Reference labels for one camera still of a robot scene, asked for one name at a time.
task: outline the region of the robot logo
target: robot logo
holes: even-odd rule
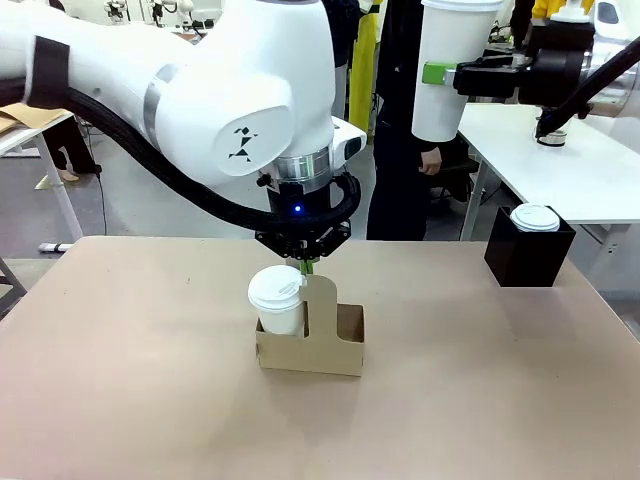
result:
[[[249,130],[248,127],[239,128],[233,133],[235,135],[238,135],[238,134],[242,135],[242,139],[240,140],[240,150],[238,150],[236,153],[230,153],[229,154],[229,158],[231,158],[231,157],[245,157],[247,159],[247,162],[250,162],[251,159],[249,158],[249,154],[244,149],[244,147],[247,145],[247,143],[249,143],[251,140],[256,138],[258,136],[258,134],[257,133],[251,133],[251,130]]]

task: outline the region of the person's hand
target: person's hand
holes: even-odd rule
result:
[[[425,175],[435,175],[440,171],[442,166],[442,157],[440,156],[440,149],[434,148],[430,152],[422,152],[422,166],[418,168],[420,173]]]

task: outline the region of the white cup lid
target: white cup lid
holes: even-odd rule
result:
[[[279,312],[302,303],[300,287],[303,275],[296,268],[274,265],[259,271],[249,282],[249,301],[254,307]]]
[[[525,232],[555,232],[560,228],[560,217],[544,205],[523,203],[511,212],[511,221]]]
[[[425,7],[456,12],[497,12],[504,0],[422,0]]]

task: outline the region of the white cup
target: white cup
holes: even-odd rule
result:
[[[303,282],[300,271],[287,265],[268,267],[254,275],[249,282],[249,301],[265,332],[304,336]]]
[[[422,37],[413,134],[431,142],[448,142],[458,132],[467,97],[450,85],[422,83],[426,62],[458,64],[481,57],[491,26],[504,0],[422,0]]]
[[[521,232],[557,232],[560,217],[544,205],[523,203],[511,212],[511,221]]]

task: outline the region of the cardboard cup holder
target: cardboard cup holder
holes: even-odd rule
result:
[[[360,376],[364,359],[364,308],[338,304],[336,285],[307,275],[305,335],[274,335],[256,326],[256,354],[262,368]]]

